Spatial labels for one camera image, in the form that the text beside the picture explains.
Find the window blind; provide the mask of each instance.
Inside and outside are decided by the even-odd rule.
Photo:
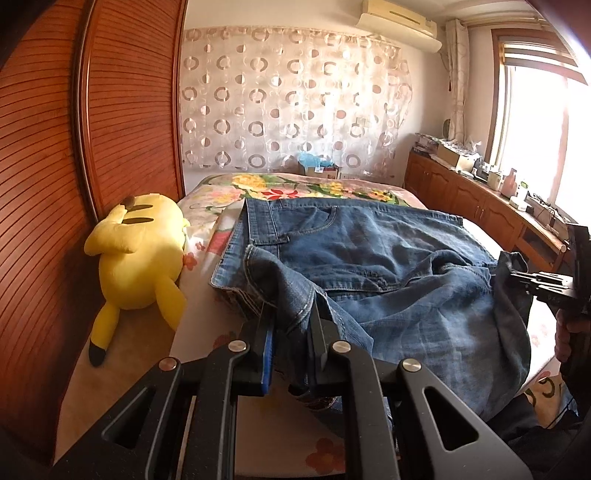
[[[535,36],[501,36],[499,46],[501,62],[506,66],[545,70],[587,84],[576,61],[558,37],[554,41]]]

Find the cabinet door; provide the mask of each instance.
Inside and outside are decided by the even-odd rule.
[[[497,199],[489,200],[479,214],[478,224],[504,250],[513,250],[521,222],[511,207]]]
[[[449,196],[452,192],[451,183],[453,173],[443,167],[434,164],[431,171],[428,172],[427,190],[424,193],[423,203],[428,209],[439,210],[441,212],[449,211]]]
[[[449,208],[450,213],[476,222],[476,218],[480,214],[480,206],[484,203],[482,194],[468,181],[462,181],[462,179],[458,179],[455,189]]]
[[[415,197],[421,200],[421,192],[423,191],[423,181],[425,180],[424,162],[422,159],[413,155],[408,156],[408,164],[406,173],[404,174],[404,188],[412,193]]]

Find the window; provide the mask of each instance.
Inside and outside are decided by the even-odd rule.
[[[591,179],[586,137],[591,88],[557,36],[537,30],[493,30],[496,111],[487,150],[519,180],[578,223],[591,226],[585,193]]]

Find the wooden sliding door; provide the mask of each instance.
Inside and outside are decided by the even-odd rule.
[[[87,235],[127,195],[183,195],[181,6],[57,0],[0,69],[0,426],[45,463],[102,303]]]

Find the sheer curtain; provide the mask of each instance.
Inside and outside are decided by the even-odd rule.
[[[447,37],[447,59],[452,84],[452,115],[449,125],[449,140],[464,143],[464,104],[468,92],[468,71],[470,49],[468,29],[455,18],[445,25]]]
[[[412,87],[401,49],[373,37],[275,27],[184,33],[183,161],[293,171],[299,152],[384,176]]]

